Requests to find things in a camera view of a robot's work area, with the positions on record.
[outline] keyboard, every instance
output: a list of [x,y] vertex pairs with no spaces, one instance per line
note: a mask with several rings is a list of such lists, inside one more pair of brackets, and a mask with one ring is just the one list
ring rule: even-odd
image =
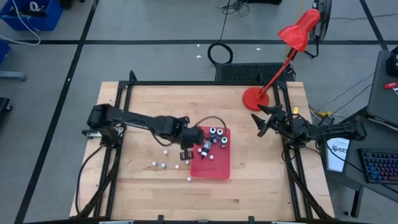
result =
[[398,150],[358,149],[368,183],[398,184]]

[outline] blue bin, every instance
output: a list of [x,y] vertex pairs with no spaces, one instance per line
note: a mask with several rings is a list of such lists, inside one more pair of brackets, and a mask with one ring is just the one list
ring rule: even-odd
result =
[[[19,10],[29,7],[29,3],[32,0],[15,0]],[[40,31],[54,30],[57,25],[60,16],[62,14],[62,8],[57,0],[34,0],[39,7],[42,5],[47,6],[45,12],[46,17],[31,17],[28,22],[29,16],[22,16],[21,19],[25,22],[29,28],[35,31],[34,28]],[[3,19],[11,28],[14,30],[28,30],[17,16],[8,16],[9,11],[14,8],[12,0],[8,0],[0,11],[0,18]]]
[[5,41],[0,40],[0,65],[3,59],[6,57],[9,49],[10,46],[8,46],[8,44]]

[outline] wooden table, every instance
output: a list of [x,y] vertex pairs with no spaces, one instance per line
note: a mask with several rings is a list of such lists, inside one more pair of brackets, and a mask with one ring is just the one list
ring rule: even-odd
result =
[[[117,82],[104,82],[98,104],[114,103]],[[164,148],[148,131],[128,128],[122,148],[112,219],[156,220],[295,220],[289,181],[278,134],[268,131],[257,137],[257,127],[242,104],[248,86],[133,86],[129,111],[149,116],[189,116],[192,123],[217,115],[231,129],[231,177],[228,180],[193,179],[187,181],[190,166],[180,161],[180,148]],[[303,83],[288,83],[292,108],[310,120]],[[272,89],[269,105],[275,105]],[[258,116],[267,119],[263,112]],[[220,126],[218,120],[203,126]],[[85,159],[99,146],[100,139],[88,140]],[[103,156],[100,151],[86,165],[80,187],[80,209],[89,201],[100,179]],[[320,156],[301,150],[309,191],[329,215],[334,217]],[[153,167],[152,162],[166,163],[167,168]],[[297,188],[300,211],[305,216],[301,192]],[[72,206],[71,215],[76,211]]]

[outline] concrete floor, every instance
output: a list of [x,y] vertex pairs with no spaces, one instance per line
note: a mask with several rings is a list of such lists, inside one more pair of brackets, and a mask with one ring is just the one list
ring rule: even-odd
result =
[[[224,15],[218,7],[226,0],[100,0],[90,25],[87,40],[193,40],[189,44],[131,42],[129,45],[86,44],[83,46],[71,80],[65,80],[75,44],[48,41],[39,46],[11,45],[0,70],[22,71],[26,82],[0,80],[0,96],[12,100],[14,110],[0,129],[0,217],[13,223],[52,120],[65,82],[70,82],[65,104],[55,129],[25,222],[67,218],[86,139],[81,130],[96,103],[101,82],[125,80],[134,70],[139,80],[214,80],[215,68],[207,59],[208,44],[218,39]],[[57,28],[41,32],[43,40],[79,40],[93,0],[78,1],[64,11]],[[371,13],[398,11],[396,0],[366,1]],[[311,6],[306,0],[304,9]],[[298,0],[283,0],[280,6],[252,4],[250,15],[229,16],[224,39],[278,40],[277,32],[292,24],[299,8]],[[334,0],[332,17],[366,17],[357,0]],[[398,42],[398,16],[375,18],[384,40]],[[16,32],[0,21],[0,34],[18,40],[33,40],[28,32]],[[367,19],[332,20],[326,40],[377,40]],[[234,63],[281,62],[285,45],[231,44]],[[389,45],[392,50],[396,45]],[[319,108],[336,95],[374,71],[377,43],[365,45],[323,44],[320,56],[311,59],[298,54],[293,62],[297,80],[304,82],[308,102]],[[226,53],[215,49],[216,60]],[[359,93],[371,78],[326,106],[334,111]],[[349,116],[368,102],[369,90],[339,111]],[[358,219],[343,214],[351,208],[353,191],[329,181],[329,190],[337,218],[357,222],[393,223],[398,204],[366,190]]]

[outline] red tray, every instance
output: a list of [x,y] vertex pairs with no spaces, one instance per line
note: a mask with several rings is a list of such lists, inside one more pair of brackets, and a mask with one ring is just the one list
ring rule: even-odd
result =
[[[205,137],[208,138],[209,130],[211,127],[202,127],[205,132]],[[231,172],[231,131],[227,128],[227,132],[224,131],[223,137],[228,138],[228,142],[225,148],[220,147],[221,140],[217,140],[217,143],[213,143],[209,150],[208,155],[201,159],[201,155],[198,152],[198,148],[203,146],[195,145],[193,147],[193,153],[195,154],[191,164],[191,176],[211,179],[228,179]]]

